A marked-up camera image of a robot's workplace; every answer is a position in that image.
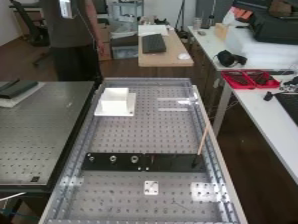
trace floor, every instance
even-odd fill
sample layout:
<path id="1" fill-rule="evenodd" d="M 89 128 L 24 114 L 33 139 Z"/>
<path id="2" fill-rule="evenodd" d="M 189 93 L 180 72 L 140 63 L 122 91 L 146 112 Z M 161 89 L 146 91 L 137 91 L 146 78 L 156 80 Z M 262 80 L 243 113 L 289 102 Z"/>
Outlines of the floor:
<path id="1" fill-rule="evenodd" d="M 17 77 L 56 81 L 51 58 L 37 68 L 32 65 L 45 51 L 23 40 L 0 47 L 0 81 Z M 198 48 L 193 48 L 192 54 L 196 65 L 186 71 L 162 68 L 156 73 L 156 69 L 140 68 L 137 59 L 126 59 L 101 62 L 101 72 L 105 77 L 189 77 L 208 102 L 212 79 L 205 93 L 204 87 L 212 68 L 205 62 L 201 70 L 202 52 Z M 298 223 L 297 184 L 239 105 L 226 112 L 218 142 L 249 223 Z"/>

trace white box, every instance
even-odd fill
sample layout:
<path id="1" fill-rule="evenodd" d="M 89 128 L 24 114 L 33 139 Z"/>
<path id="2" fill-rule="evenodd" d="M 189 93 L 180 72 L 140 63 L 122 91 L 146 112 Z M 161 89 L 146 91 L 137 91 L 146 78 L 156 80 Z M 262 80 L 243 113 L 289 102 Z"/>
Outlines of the white box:
<path id="1" fill-rule="evenodd" d="M 106 88 L 100 103 L 104 112 L 128 111 L 128 88 Z"/>

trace chair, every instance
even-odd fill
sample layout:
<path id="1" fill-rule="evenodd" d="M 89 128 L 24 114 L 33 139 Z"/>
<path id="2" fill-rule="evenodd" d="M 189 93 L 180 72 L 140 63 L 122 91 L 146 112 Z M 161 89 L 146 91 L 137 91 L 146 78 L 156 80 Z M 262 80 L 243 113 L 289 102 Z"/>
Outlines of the chair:
<path id="1" fill-rule="evenodd" d="M 44 26 L 44 19 L 32 20 L 21 3 L 11 0 L 12 5 L 15 6 L 20 17 L 29 29 L 29 35 L 28 35 L 28 42 L 33 47 L 48 47 L 49 46 L 49 35 L 48 35 L 48 29 Z M 33 62 L 35 67 L 39 66 L 40 62 L 49 57 L 49 51 L 44 54 L 41 54 L 40 58 Z"/>

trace black metal bracket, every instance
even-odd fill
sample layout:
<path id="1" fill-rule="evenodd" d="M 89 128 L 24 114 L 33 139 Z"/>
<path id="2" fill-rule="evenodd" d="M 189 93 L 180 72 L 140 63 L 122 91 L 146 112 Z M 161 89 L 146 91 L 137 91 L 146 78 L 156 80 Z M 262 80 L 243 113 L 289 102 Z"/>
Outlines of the black metal bracket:
<path id="1" fill-rule="evenodd" d="M 82 170 L 205 172 L 205 163 L 196 154 L 86 153 Z"/>

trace red container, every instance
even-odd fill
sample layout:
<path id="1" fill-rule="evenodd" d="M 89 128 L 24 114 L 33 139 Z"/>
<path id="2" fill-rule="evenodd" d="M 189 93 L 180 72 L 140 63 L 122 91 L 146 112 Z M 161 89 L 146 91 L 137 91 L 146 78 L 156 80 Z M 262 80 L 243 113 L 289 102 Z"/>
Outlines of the red container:
<path id="1" fill-rule="evenodd" d="M 254 81 L 249 78 L 243 71 L 222 71 L 221 75 L 234 89 L 254 89 Z"/>
<path id="2" fill-rule="evenodd" d="M 275 89 L 279 87 L 281 83 L 265 71 L 245 71 L 245 75 L 254 82 L 255 87 L 259 89 Z"/>

